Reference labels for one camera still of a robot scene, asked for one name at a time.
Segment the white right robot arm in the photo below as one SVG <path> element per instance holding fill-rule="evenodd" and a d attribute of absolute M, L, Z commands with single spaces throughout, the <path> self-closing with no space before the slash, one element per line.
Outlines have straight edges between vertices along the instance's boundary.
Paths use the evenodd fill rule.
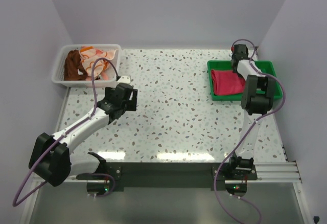
<path fill-rule="evenodd" d="M 231 47 L 231 67 L 234 73 L 245 80 L 241 98 L 244 111 L 240 144 L 229 158 L 226 174 L 231 179 L 244 179 L 255 173 L 254 149 L 261 119 L 273 107 L 275 80 L 265 74 L 249 57 L 245 44 L 233 44 Z"/>

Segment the brown towel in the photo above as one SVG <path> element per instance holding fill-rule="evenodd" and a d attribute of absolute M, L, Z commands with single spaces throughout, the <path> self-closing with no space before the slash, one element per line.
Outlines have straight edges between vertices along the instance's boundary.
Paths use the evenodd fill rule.
<path fill-rule="evenodd" d="M 87 73 L 82 66 L 78 50 L 69 51 L 64 64 L 65 81 L 85 81 Z"/>

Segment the pink microfibre towel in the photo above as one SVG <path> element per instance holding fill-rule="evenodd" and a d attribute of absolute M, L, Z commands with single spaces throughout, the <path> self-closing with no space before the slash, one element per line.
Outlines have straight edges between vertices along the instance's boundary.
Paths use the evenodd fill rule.
<path fill-rule="evenodd" d="M 211 70 L 213 92 L 216 96 L 241 94 L 245 88 L 245 79 L 232 70 Z"/>

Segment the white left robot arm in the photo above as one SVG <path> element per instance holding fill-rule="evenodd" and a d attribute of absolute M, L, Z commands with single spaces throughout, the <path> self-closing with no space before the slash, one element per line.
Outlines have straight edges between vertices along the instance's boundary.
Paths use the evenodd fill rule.
<path fill-rule="evenodd" d="M 89 174 L 105 176 L 103 159 L 95 153 L 85 158 L 72 156 L 74 150 L 98 130 L 119 119 L 127 111 L 136 111 L 138 90 L 125 83 L 106 87 L 102 100 L 81 119 L 52 135 L 42 133 L 35 142 L 29 161 L 30 171 L 56 187 L 69 176 Z"/>

